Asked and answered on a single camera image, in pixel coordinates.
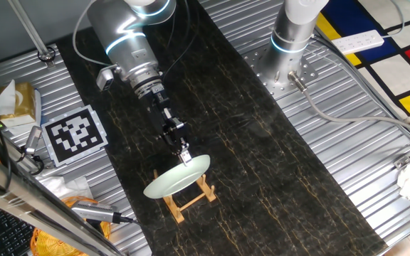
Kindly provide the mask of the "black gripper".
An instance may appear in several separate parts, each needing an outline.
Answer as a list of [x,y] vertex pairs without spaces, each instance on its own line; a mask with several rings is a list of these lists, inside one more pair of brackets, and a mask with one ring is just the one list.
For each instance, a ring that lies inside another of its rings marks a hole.
[[146,83],[139,88],[139,100],[158,135],[177,154],[183,165],[192,160],[186,139],[186,126],[172,110],[162,83]]

